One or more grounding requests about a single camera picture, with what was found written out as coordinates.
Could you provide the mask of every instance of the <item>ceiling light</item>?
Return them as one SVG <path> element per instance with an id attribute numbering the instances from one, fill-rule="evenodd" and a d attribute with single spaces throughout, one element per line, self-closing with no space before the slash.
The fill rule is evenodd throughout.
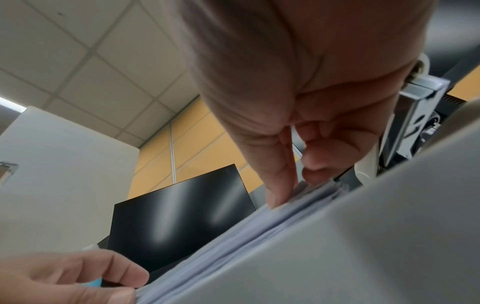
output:
<path id="1" fill-rule="evenodd" d="M 9 109 L 12 109 L 12 110 L 20 112 L 20 113 L 25 112 L 25 110 L 27 109 L 24 106 L 21 106 L 19 104 L 11 102 L 10 100 L 7 100 L 7 99 L 2 98 L 2 97 L 0 97 L 0 106 L 7 107 Z"/>

